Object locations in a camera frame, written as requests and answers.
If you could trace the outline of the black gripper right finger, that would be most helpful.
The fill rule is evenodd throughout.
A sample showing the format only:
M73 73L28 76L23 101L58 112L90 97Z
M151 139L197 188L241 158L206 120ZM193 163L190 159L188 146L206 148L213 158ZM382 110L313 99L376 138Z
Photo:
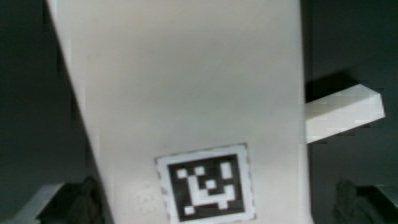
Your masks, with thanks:
M357 186L348 180L336 185L334 224L398 224L398 188Z

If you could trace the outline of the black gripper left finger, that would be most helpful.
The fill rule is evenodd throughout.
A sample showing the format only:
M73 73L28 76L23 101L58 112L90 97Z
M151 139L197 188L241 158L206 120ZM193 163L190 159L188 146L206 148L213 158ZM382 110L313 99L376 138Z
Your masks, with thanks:
M44 185L16 213L10 224L108 224L99 184L92 177Z

